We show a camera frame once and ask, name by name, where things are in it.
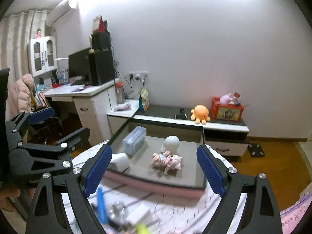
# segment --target air conditioner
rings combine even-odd
[[[46,25],[52,26],[57,20],[59,20],[68,11],[76,9],[76,0],[63,0],[61,1],[46,17]]]

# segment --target pink jacket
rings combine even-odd
[[[18,113],[31,111],[30,90],[34,88],[34,78],[31,74],[23,75],[22,78],[15,82],[13,89],[9,92],[8,98],[11,118]]]

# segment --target blue gripper pad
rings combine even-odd
[[[93,164],[93,161],[88,161],[85,163],[85,165],[82,167],[84,172],[87,172],[87,176],[84,179],[84,185],[85,189],[83,190],[85,196],[88,198],[90,194],[93,194],[96,192],[96,189],[99,186],[99,183],[101,182],[101,179],[103,178],[103,175],[110,164],[110,161],[112,160],[112,148],[108,145],[103,145],[99,152],[91,159],[97,159],[97,161]]]
[[[207,153],[204,151],[202,146],[197,148],[196,152],[197,162],[199,163],[202,171],[204,172],[213,192],[222,197],[225,194],[223,186],[223,177],[213,164]]]

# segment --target cabinet handle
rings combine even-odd
[[[226,152],[226,151],[230,151],[229,149],[219,149],[219,148],[216,148],[217,151],[221,151],[221,152]]]

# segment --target white cupboard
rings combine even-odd
[[[57,69],[55,38],[52,36],[30,40],[29,60],[32,76]]]

